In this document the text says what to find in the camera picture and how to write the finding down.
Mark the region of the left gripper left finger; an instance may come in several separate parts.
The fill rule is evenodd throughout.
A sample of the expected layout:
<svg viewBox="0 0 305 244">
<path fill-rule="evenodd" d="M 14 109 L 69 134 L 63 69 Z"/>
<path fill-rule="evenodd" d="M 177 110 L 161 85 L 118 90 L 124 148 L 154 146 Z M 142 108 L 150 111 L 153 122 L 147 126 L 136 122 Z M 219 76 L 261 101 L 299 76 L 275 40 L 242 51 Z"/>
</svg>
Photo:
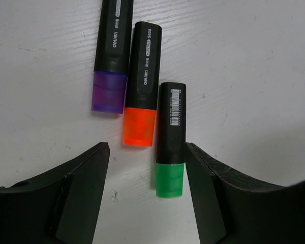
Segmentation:
<svg viewBox="0 0 305 244">
<path fill-rule="evenodd" d="M 0 187 L 0 243 L 92 243 L 110 148 L 76 158 L 11 187 Z"/>
</svg>

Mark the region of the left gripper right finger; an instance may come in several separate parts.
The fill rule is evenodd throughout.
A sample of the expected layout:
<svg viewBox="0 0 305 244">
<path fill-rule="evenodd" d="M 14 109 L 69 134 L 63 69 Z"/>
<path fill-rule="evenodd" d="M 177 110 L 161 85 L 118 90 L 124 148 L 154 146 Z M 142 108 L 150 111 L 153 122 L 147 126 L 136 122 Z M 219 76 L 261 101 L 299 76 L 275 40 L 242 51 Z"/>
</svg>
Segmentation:
<svg viewBox="0 0 305 244">
<path fill-rule="evenodd" d="M 201 243 L 305 243 L 305 180 L 258 180 L 193 143 L 186 168 Z"/>
</svg>

